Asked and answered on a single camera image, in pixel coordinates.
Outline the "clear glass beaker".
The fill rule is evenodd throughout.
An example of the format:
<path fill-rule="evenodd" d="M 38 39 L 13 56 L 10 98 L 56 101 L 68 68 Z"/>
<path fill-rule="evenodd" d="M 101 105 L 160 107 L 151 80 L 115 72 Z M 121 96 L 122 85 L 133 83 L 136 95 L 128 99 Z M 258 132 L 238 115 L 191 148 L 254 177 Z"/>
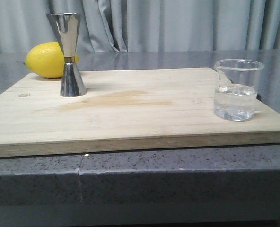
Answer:
<path fill-rule="evenodd" d="M 213 112 L 230 121 L 247 121 L 254 114 L 259 79 L 264 64 L 246 59 L 224 59 L 215 63 L 217 82 Z"/>

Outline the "steel double jigger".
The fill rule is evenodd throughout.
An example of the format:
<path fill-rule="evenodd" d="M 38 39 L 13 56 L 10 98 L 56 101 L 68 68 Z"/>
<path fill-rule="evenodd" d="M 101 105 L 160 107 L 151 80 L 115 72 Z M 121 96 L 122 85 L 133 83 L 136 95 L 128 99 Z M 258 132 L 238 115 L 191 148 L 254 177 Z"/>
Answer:
<path fill-rule="evenodd" d="M 78 97 L 86 94 L 83 79 L 76 64 L 76 47 L 80 15 L 77 13 L 47 14 L 47 19 L 64 55 L 60 95 Z"/>

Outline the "wooden cutting board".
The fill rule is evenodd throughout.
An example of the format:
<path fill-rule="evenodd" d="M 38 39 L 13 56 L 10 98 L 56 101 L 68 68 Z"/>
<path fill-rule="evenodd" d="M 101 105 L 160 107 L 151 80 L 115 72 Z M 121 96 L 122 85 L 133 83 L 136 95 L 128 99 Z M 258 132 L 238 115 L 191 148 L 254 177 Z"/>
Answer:
<path fill-rule="evenodd" d="M 0 95 L 0 157 L 280 143 L 280 114 L 260 101 L 253 118 L 213 112 L 211 68 L 85 71 L 85 95 L 34 73 Z"/>

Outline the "yellow lemon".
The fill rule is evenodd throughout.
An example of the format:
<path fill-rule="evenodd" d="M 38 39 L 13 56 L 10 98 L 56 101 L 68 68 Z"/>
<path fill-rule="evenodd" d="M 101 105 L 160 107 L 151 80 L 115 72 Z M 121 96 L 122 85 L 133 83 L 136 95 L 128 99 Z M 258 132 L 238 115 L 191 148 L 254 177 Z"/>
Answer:
<path fill-rule="evenodd" d="M 58 42 L 46 42 L 32 48 L 24 64 L 41 77 L 60 78 L 63 76 L 64 55 Z"/>

